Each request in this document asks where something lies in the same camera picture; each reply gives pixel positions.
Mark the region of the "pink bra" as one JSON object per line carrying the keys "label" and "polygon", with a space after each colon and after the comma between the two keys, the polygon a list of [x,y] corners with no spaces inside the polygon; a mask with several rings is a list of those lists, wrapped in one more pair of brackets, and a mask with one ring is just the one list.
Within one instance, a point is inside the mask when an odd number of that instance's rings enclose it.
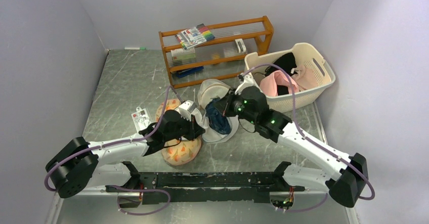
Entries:
{"label": "pink bra", "polygon": [[276,70],[263,78],[259,87],[262,92],[269,97],[277,97],[299,92],[297,83],[293,79],[289,81],[288,77],[280,70]]}

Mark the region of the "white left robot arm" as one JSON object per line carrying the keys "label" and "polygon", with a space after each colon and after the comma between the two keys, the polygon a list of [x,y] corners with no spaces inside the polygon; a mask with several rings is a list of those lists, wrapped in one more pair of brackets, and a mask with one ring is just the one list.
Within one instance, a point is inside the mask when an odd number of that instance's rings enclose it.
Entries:
{"label": "white left robot arm", "polygon": [[154,154],[170,140],[194,140],[207,129],[208,122],[199,111],[167,110],[157,122],[129,137],[104,142],[73,138],[45,166],[45,187],[64,199],[103,185],[132,192],[139,187],[140,177],[127,162],[129,158]]}

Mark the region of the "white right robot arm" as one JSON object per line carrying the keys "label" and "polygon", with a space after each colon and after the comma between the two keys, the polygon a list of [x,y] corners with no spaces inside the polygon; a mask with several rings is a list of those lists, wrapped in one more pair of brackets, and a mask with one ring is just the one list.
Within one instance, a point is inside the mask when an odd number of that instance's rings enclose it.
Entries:
{"label": "white right robot arm", "polygon": [[290,147],[319,169],[291,164],[273,177],[273,185],[280,191],[290,186],[307,187],[323,191],[338,204],[352,208],[365,187],[369,187],[366,158],[341,152],[304,132],[297,123],[274,109],[270,109],[266,96],[255,86],[246,87],[236,94],[232,89],[213,106],[226,117],[238,117],[254,125],[263,138]]}

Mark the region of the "dark blue garment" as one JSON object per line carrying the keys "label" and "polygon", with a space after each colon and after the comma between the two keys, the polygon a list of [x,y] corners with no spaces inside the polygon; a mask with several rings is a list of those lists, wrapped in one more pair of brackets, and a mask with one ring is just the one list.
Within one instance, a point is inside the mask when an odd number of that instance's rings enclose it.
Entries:
{"label": "dark blue garment", "polygon": [[222,113],[219,112],[214,106],[214,103],[219,100],[219,97],[212,98],[212,100],[205,107],[205,114],[208,118],[210,128],[222,135],[228,135],[232,131],[228,119],[227,117],[223,116]]}

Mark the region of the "white mesh laundry bag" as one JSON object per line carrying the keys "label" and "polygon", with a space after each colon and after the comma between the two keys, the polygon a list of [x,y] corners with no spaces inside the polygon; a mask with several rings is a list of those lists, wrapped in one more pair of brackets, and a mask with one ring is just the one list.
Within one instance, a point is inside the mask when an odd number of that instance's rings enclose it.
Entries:
{"label": "white mesh laundry bag", "polygon": [[227,117],[227,121],[231,127],[231,132],[228,134],[219,133],[209,126],[208,117],[206,117],[204,114],[201,114],[198,108],[195,108],[191,114],[195,116],[197,124],[205,130],[205,133],[202,134],[202,139],[206,143],[224,143],[237,132],[239,127],[239,120],[237,116]]}

